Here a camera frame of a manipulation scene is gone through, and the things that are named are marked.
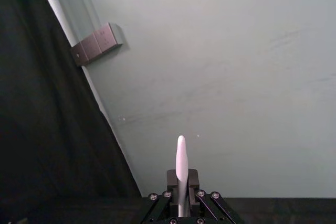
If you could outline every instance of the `white cone-shaped object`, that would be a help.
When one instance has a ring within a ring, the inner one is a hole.
[[[179,136],[177,139],[176,151],[176,176],[178,184],[178,203],[179,217],[187,217],[188,202],[187,202],[187,183],[188,183],[188,157],[185,145],[184,136]]]

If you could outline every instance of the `black curtain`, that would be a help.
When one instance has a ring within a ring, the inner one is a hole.
[[[55,196],[140,196],[48,1],[0,0],[0,12],[2,215]]]

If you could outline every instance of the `black mount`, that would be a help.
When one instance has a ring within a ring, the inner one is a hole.
[[[132,224],[241,224],[244,223],[239,215],[221,197],[213,191],[207,194],[200,190],[198,172],[189,169],[188,174],[188,201],[190,207],[188,216],[177,217],[178,187],[175,170],[167,171],[167,191],[162,195],[149,194],[138,214],[134,216]]]

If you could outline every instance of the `screw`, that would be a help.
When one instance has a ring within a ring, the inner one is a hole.
[[[149,199],[150,200],[156,200],[158,198],[157,194],[149,194]]]
[[[211,197],[213,197],[214,199],[218,199],[219,198],[219,193],[214,191],[212,194],[211,194]]]
[[[170,224],[177,224],[177,220],[176,219],[171,219],[169,223]]]
[[[166,198],[169,198],[170,196],[172,196],[172,193],[170,191],[165,191],[163,193],[163,196],[166,197]]]
[[[203,218],[198,218],[197,219],[197,224],[204,224],[205,220]]]
[[[197,195],[200,196],[200,197],[203,197],[203,196],[205,195],[205,191],[203,191],[203,190],[199,190],[199,191],[197,192]]]

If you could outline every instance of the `gray wall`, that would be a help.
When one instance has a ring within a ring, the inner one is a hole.
[[[206,191],[336,197],[336,0],[64,7],[79,39],[95,24],[123,31],[88,71],[143,195],[165,189],[184,134]]]

